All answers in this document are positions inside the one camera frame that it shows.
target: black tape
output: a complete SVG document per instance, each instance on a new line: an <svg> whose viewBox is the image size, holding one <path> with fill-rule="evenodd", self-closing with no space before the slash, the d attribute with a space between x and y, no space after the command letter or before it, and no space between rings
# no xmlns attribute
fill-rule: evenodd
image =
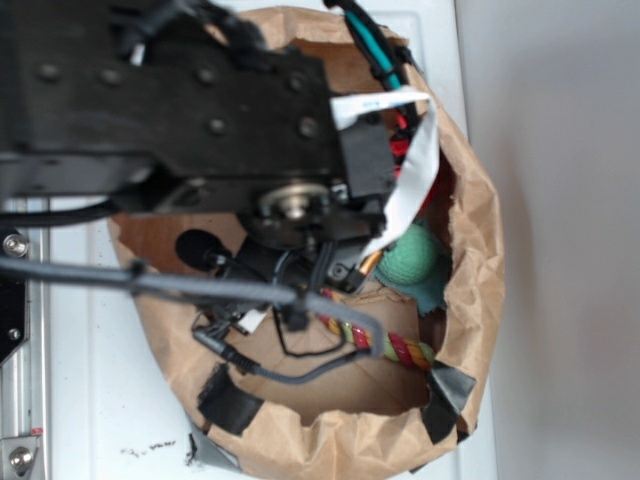
<svg viewBox="0 0 640 480"><path fill-rule="evenodd" d="M240 390L229 377L229 366L216 369L198 396L198 410L213 425L242 435L264 400Z"/></svg>
<svg viewBox="0 0 640 480"><path fill-rule="evenodd" d="M456 426L476 380L436 361L431 366L427 384L431 398L422 410L422 421L435 445L447 438Z"/></svg>

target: bolt head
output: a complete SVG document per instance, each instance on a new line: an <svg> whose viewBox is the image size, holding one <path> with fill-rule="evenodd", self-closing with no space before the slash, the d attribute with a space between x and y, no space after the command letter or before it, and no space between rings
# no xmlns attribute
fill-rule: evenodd
<svg viewBox="0 0 640 480"><path fill-rule="evenodd" d="M18 447L9 455L9 464L18 474L27 472L33 465L33 460L33 453L25 447Z"/></svg>
<svg viewBox="0 0 640 480"><path fill-rule="evenodd" d="M302 92L307 84L307 77L304 76L303 73L293 72L291 76L287 79L287 87L289 90L295 93Z"/></svg>
<svg viewBox="0 0 640 480"><path fill-rule="evenodd" d="M100 80L110 87L119 87L122 84L122 75L112 68L105 68L99 74Z"/></svg>
<svg viewBox="0 0 640 480"><path fill-rule="evenodd" d="M203 85L213 85L217 79L216 72L210 68L199 68L196 70L196 78Z"/></svg>
<svg viewBox="0 0 640 480"><path fill-rule="evenodd" d="M20 340L20 338L22 338L22 332L17 328L12 328L11 330L9 330L8 335L9 338L14 341Z"/></svg>
<svg viewBox="0 0 640 480"><path fill-rule="evenodd" d="M48 83L56 83L60 80L60 69L52 63L43 63L38 67L37 75Z"/></svg>
<svg viewBox="0 0 640 480"><path fill-rule="evenodd" d="M209 129L209 132L219 137L224 135L224 132L227 129L227 125L226 123L224 123L224 120L220 118L212 118L207 123L207 128Z"/></svg>
<svg viewBox="0 0 640 480"><path fill-rule="evenodd" d="M314 138L318 135L318 122L313 117L302 117L298 123L298 132L305 138Z"/></svg>
<svg viewBox="0 0 640 480"><path fill-rule="evenodd" d="M18 233L8 235L2 242L4 253L14 258L22 258L29 251L29 242Z"/></svg>

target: gray cable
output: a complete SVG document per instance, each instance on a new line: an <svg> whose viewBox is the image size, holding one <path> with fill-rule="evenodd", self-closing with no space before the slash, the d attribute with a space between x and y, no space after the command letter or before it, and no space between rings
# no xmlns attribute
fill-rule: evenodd
<svg viewBox="0 0 640 480"><path fill-rule="evenodd" d="M187 275L152 274L140 264L129 270L82 267L30 262L0 256L0 272L14 278L43 280L57 283L99 286L129 290L134 294L180 292L203 299L257 300L265 303L291 305L314 313L334 317L358 325L371 334L371 348L367 356L380 357L384 353L384 329L373 317L316 294L299 294L283 285L270 285L245 280L216 280Z"/></svg>

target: screw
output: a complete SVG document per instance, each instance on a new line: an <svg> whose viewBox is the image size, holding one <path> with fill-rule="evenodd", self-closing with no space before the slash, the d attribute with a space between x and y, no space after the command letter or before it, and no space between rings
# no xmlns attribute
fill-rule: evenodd
<svg viewBox="0 0 640 480"><path fill-rule="evenodd" d="M213 83L216 81L216 73L208 68L199 68L198 70L196 70L196 78L200 81L200 83L202 83L203 85L213 85Z"/></svg>
<svg viewBox="0 0 640 480"><path fill-rule="evenodd" d="M305 138L314 138L318 135L318 122L312 117L302 117L298 123L298 132Z"/></svg>
<svg viewBox="0 0 640 480"><path fill-rule="evenodd" d="M31 468L33 460L33 454L25 447L18 447L9 455L9 464L19 476Z"/></svg>
<svg viewBox="0 0 640 480"><path fill-rule="evenodd" d="M60 69L51 63L43 63L38 67L38 77L49 83L55 83L60 80Z"/></svg>
<svg viewBox="0 0 640 480"><path fill-rule="evenodd" d="M342 280L347 275L347 269L342 265L338 264L333 267L331 273L334 278L337 280Z"/></svg>
<svg viewBox="0 0 640 480"><path fill-rule="evenodd" d="M29 251L29 242L22 235L14 233L5 237L2 249L10 257L21 258Z"/></svg>
<svg viewBox="0 0 640 480"><path fill-rule="evenodd" d="M304 87L307 83L307 77L300 72L293 72L289 79L287 80L287 87L292 92L300 93L304 90Z"/></svg>
<svg viewBox="0 0 640 480"><path fill-rule="evenodd" d="M187 183L189 186L194 188L204 187L207 184L207 179L204 177L194 177L190 178Z"/></svg>
<svg viewBox="0 0 640 480"><path fill-rule="evenodd" d="M110 87L119 87L122 84L122 76L111 68L105 68L100 72L100 80Z"/></svg>
<svg viewBox="0 0 640 480"><path fill-rule="evenodd" d="M7 334L9 335L9 339L14 341L20 340L20 338L22 337L22 332L17 328L12 328Z"/></svg>
<svg viewBox="0 0 640 480"><path fill-rule="evenodd" d="M209 120L207 127L209 128L209 131L214 135L221 136L224 135L227 125L224 123L224 120L221 120L219 118L212 118L211 120Z"/></svg>

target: brown paper bag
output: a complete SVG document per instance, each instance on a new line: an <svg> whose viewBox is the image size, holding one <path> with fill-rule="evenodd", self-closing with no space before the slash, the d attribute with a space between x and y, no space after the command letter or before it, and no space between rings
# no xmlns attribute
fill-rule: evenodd
<svg viewBox="0 0 640 480"><path fill-rule="evenodd" d="M324 59L334 90L380 90L339 16L280 7L244 17L260 26L272 48L293 43ZM409 69L408 74L415 86L429 91L417 72ZM191 336L195 307L136 300L149 345L173 392L194 424L236 457L244 472L278 479L382 479L452 450L475 429L504 298L500 209L485 170L438 105L441 179L447 188L426 216L450 246L453 269L445 291L446 335L426 382L420 371L385 359L351 364L304 386L243 376L233 368L222 375L216 370L221 360ZM208 230L232 250L244 238L231 214L120 216L112 227L121 264L140 256L162 272L196 274L173 253L184 230ZM413 299L375 282L348 303L408 338L418 339L425 328L441 325L437 318L419 320ZM294 350L320 350L336 342L320 322L287 338ZM227 340L283 373L299 374L318 362L285 357L270 318L253 335L231 333ZM198 398L213 387L241 399L248 411L231 414L233 406L218 399L219 408L205 418Z"/></svg>

